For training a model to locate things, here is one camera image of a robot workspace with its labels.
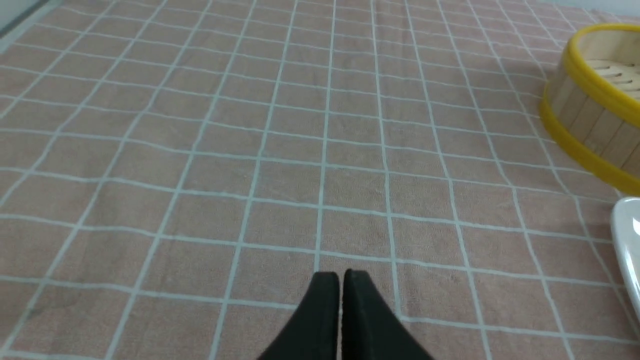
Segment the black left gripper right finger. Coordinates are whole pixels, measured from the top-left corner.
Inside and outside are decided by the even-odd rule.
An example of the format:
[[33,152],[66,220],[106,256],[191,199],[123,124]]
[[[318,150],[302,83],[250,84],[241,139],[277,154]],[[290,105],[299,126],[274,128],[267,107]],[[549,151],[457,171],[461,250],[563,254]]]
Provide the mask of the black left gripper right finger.
[[343,276],[345,360],[432,360],[402,325],[364,270]]

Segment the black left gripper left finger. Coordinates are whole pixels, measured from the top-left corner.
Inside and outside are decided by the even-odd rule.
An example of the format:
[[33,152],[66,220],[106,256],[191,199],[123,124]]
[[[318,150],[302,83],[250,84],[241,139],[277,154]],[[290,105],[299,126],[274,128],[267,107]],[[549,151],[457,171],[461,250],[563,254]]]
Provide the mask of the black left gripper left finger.
[[259,360],[335,360],[340,282],[336,272],[315,272],[297,309]]

